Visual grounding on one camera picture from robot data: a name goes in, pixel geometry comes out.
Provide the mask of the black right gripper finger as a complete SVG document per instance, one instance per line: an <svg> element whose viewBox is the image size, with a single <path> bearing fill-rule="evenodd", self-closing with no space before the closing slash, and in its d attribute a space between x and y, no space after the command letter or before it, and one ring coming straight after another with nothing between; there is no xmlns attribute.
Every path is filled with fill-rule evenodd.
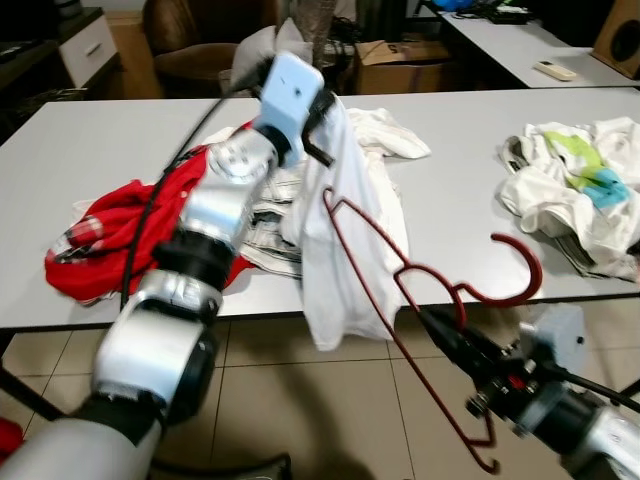
<svg viewBox="0 0 640 480"><path fill-rule="evenodd" d="M485 335L470 326L456 326L448 317L440 319L433 312L416 312L416 317L436 348L477 387L492 379L492 342Z"/></svg>
<svg viewBox="0 0 640 480"><path fill-rule="evenodd" d="M457 326L443 308L422 307L422 328L431 342L462 371L495 371L502 351L471 326Z"/></svg>

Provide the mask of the plain white shirt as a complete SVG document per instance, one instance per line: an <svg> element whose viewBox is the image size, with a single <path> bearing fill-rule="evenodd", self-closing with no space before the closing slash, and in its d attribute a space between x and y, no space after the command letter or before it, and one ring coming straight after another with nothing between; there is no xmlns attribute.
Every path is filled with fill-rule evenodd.
<svg viewBox="0 0 640 480"><path fill-rule="evenodd" d="M283 237L301 250L301 298L308 330L320 351L338 348L347 335L388 340L332 229L323 189L332 187L337 195L369 212L407 251L410 239L401 196L385 159L412 161L428 156L430 148L396 122L387 109L346 108L346 119L340 123L326 123L325 115L311 141L332 155L334 163L325 168L306 157L297 165L302 186L282 224ZM399 265L393 252L380 250L374 230L351 211L342 212L340 225L352 243L358 265L369 275L379 305L389 311L404 306L387 276Z"/></svg>

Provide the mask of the open cardboard box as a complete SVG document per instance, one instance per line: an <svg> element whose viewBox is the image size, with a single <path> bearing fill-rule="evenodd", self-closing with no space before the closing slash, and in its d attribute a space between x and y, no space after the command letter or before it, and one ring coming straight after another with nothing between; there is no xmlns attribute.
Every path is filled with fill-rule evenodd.
<svg viewBox="0 0 640 480"><path fill-rule="evenodd" d="M438 41L357 44L355 93L428 93L451 90L456 64Z"/></svg>

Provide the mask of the white grey fabric bundle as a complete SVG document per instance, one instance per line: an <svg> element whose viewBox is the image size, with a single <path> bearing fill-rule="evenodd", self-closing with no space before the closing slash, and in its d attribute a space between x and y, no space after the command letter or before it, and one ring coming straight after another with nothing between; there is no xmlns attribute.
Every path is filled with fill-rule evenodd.
<svg viewBox="0 0 640 480"><path fill-rule="evenodd" d="M305 40L292 18L280 26L268 26L239 42L232 67L221 73L221 92L232 97L257 97L275 60L282 52L292 52L307 63L316 60L315 42Z"/></svg>

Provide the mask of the beige striped garment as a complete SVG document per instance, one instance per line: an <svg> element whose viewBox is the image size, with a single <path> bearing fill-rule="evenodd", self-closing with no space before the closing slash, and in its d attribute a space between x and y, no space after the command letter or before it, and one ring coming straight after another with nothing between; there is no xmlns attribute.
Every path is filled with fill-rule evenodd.
<svg viewBox="0 0 640 480"><path fill-rule="evenodd" d="M239 252L266 273L301 278L301 250L282 234L284 216L292 210L301 186L302 180L293 170L275 170L253 205L250 228Z"/></svg>

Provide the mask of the grey table with black legs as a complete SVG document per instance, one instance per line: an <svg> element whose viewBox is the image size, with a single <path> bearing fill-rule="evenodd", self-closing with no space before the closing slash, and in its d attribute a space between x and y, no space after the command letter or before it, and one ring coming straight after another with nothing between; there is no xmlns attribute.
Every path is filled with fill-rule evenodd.
<svg viewBox="0 0 640 480"><path fill-rule="evenodd" d="M494 232L520 236L497 198L506 168L498 148L527 124L639 119L631 88L493 90L349 96L384 108L428 143L425 159L389 166L415 260L488 294L520 287L524 268ZM50 102L0 143L0 335L33 332L26 361L5 366L44 393L74 332L104 328L115 307L84 308L46 283L46 248L96 200L128 180L152 180L209 106L205 99Z"/></svg>

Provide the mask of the white garment green blue print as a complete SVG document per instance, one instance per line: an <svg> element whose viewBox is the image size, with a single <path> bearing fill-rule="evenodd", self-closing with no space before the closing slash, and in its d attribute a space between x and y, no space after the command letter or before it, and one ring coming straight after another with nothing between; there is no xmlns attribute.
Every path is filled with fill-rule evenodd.
<svg viewBox="0 0 640 480"><path fill-rule="evenodd" d="M628 116L527 124L500 157L499 200L526 233L552 239L577 273L637 279L628 247L639 224L640 125Z"/></svg>

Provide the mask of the white desk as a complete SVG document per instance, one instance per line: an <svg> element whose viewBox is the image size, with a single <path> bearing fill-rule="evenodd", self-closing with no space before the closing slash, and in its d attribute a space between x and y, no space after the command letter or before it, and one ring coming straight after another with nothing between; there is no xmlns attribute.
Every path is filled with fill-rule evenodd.
<svg viewBox="0 0 640 480"><path fill-rule="evenodd" d="M568 46L536 22L525 26L499 26L485 19L458 18L451 12L442 12L439 17L524 87L536 90L640 86L635 79L628 79L603 61L596 60L590 47ZM576 77L571 81L554 79L535 68L541 61L571 70Z"/></svg>

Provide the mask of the white remote control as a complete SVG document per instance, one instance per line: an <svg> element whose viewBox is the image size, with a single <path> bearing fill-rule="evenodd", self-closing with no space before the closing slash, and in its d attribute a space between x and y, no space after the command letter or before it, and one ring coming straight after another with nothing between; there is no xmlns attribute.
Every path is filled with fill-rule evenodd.
<svg viewBox="0 0 640 480"><path fill-rule="evenodd" d="M553 63L553 61L536 61L532 68L543 73L544 76L556 79L559 82L575 82L579 78L579 74L573 72L573 70L562 67L561 64Z"/></svg>

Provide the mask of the white drawer cabinet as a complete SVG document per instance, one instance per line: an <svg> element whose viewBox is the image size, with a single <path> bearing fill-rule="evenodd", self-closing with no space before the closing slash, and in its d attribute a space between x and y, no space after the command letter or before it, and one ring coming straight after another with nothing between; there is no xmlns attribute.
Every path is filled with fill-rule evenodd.
<svg viewBox="0 0 640 480"><path fill-rule="evenodd" d="M58 51L70 82L84 88L116 60L118 49L111 35L108 18L99 6L83 9L59 26Z"/></svg>

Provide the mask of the red knit garment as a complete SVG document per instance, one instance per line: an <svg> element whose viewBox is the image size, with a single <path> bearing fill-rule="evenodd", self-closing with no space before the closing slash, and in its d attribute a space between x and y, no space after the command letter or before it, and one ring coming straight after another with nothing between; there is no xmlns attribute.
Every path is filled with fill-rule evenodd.
<svg viewBox="0 0 640 480"><path fill-rule="evenodd" d="M151 209L131 265L131 291L137 291L147 271L182 265L179 255L183 250L173 247L172 241L183 207L207 170L207 146L248 128L248 123L227 127L207 137L180 157L160 186L134 179L93 201L47 251L47 283L84 306L119 293L134 232L147 205Z"/></svg>

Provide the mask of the wooden speaker box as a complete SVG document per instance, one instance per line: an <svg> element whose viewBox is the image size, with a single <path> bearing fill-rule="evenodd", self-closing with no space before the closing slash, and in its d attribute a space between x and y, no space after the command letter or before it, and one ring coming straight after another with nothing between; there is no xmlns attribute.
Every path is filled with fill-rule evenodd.
<svg viewBox="0 0 640 480"><path fill-rule="evenodd" d="M640 69L640 0L614 0L591 55L634 81Z"/></svg>

